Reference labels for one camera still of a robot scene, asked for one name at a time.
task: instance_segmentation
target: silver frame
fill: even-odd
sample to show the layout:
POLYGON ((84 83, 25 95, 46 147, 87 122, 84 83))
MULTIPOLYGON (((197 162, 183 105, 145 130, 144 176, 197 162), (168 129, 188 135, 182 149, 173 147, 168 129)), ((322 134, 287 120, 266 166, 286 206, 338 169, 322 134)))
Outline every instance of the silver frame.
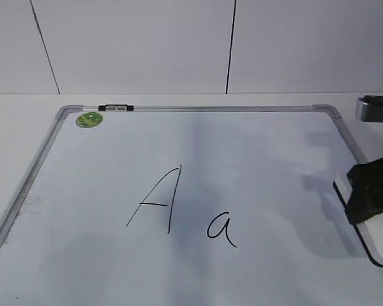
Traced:
MULTIPOLYGON (((38 174, 44 160, 49 153, 54 140, 57 138, 58 132, 63 126, 65 118, 71 113, 83 111, 98 111, 97 106, 83 105, 66 105, 57 113, 55 121, 45 137, 33 163, 27 171, 27 175, 22 181, 19 189, 16 190, 11 204, 6 209, 0 220, 0 248, 5 241, 7 234, 11 230, 15 219, 17 218, 20 208, 38 174)), ((104 112, 127 112, 127 111, 104 111, 104 112)), ((338 128, 343 140, 349 147, 357 163, 366 163, 367 160, 361 149, 357 145, 353 136, 347 129, 339 111, 331 105, 312 105, 312 106, 205 106, 205 107, 189 107, 189 106, 135 106, 131 112, 323 112, 332 118, 333 123, 338 128)))

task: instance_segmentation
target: white tile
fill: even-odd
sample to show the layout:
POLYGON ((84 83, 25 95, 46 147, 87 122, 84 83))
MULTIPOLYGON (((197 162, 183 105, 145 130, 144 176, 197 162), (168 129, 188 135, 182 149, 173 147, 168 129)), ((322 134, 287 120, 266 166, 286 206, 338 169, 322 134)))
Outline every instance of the white tile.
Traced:
POLYGON ((383 0, 237 0, 229 92, 383 91, 383 0))
POLYGON ((225 92, 233 0, 35 0, 61 93, 225 92))
POLYGON ((28 0, 0 0, 0 94, 57 93, 28 0))

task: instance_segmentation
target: black clip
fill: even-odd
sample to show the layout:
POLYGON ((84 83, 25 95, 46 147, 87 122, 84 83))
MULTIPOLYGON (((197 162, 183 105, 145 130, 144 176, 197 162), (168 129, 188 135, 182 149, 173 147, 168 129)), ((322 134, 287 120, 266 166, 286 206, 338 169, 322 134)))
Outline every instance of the black clip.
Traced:
POLYGON ((127 105, 127 104, 106 104, 106 105, 100 105, 98 106, 98 111, 107 111, 107 110, 117 110, 117 111, 133 111, 134 107, 133 105, 127 105))
POLYGON ((349 223, 355 225, 383 213, 383 158, 353 166, 347 178, 352 185, 345 207, 349 223))

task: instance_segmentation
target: black marker writing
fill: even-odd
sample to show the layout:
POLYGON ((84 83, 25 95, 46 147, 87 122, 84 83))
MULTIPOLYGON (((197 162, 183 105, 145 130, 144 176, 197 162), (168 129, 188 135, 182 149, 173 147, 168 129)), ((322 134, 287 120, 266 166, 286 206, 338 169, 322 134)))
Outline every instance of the black marker writing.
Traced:
POLYGON ((224 224, 224 226, 222 227, 222 229, 217 233, 215 234, 214 236, 211 236, 210 235, 210 227, 213 225, 213 223, 215 222, 215 220, 217 220, 218 218, 220 218, 222 215, 228 215, 230 214, 230 212, 223 212, 221 213, 220 215, 218 215, 217 217, 215 217, 211 222, 210 222, 210 225, 209 227, 207 228, 207 237, 211 238, 211 239, 214 239, 214 238, 217 238, 218 236, 220 236, 220 234, 223 232, 223 230, 225 230, 225 236, 227 237, 227 240, 230 242, 230 244, 233 246, 233 247, 237 247, 235 244, 233 244, 230 240, 230 237, 229 237, 229 224, 230 224, 230 218, 227 219, 226 223, 224 224))
POLYGON ((180 179, 180 174, 181 174, 181 165, 178 168, 171 169, 169 172, 167 172, 157 183, 156 185, 153 186, 153 188, 149 191, 147 196, 139 203, 139 206, 136 208, 132 216, 130 217, 128 223, 126 223, 126 226, 129 225, 130 221, 132 221, 133 217, 135 217, 135 214, 139 211, 142 205, 154 205, 154 206, 160 206, 160 207, 167 207, 167 204, 159 204, 159 203, 150 203, 150 202, 145 202, 146 199, 151 195, 151 193, 158 187, 158 185, 162 182, 162 180, 165 179, 169 174, 171 174, 173 171, 179 170, 179 174, 177 175, 177 180, 176 180, 176 185, 174 187, 173 191, 173 197, 172 197, 172 203, 170 204, 170 215, 169 215, 169 228, 167 230, 167 233, 170 233, 170 226, 172 224, 172 214, 173 214, 173 204, 174 204, 174 198, 176 196, 176 191, 177 191, 177 186, 179 185, 179 179, 180 179))

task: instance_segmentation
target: black object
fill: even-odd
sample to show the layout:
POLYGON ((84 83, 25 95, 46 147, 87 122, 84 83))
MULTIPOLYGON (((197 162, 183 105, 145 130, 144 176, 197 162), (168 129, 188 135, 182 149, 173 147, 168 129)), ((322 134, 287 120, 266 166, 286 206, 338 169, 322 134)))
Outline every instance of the black object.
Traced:
POLYGON ((383 158, 353 166, 347 178, 352 185, 345 207, 349 223, 355 225, 383 213, 383 158))
POLYGON ((359 98, 357 116, 362 121, 383 122, 383 96, 359 98))
POLYGON ((113 110, 126 110, 128 112, 134 110, 134 106, 133 105, 127 105, 127 104, 106 104, 106 105, 98 106, 98 111, 102 112, 102 111, 108 110, 109 107, 111 107, 111 109, 113 108, 113 110))

